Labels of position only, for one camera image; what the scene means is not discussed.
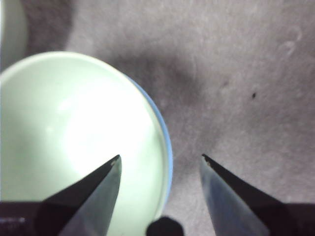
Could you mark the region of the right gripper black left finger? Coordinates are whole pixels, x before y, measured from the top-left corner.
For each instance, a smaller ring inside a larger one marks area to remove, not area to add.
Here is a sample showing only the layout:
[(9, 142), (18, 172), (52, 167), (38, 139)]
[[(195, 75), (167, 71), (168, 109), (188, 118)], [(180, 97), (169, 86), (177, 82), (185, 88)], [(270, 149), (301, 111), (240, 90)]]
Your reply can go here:
[(2, 236), (104, 236), (117, 200), (122, 160), (99, 168), (42, 201), (2, 201)]

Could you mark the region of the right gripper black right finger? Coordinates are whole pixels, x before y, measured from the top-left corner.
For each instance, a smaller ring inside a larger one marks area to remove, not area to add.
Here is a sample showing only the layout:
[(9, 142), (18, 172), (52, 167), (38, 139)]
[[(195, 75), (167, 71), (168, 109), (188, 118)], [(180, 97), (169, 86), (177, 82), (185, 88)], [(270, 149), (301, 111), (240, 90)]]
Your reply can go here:
[(313, 236), (315, 206), (283, 203), (203, 154), (202, 190), (218, 236)]

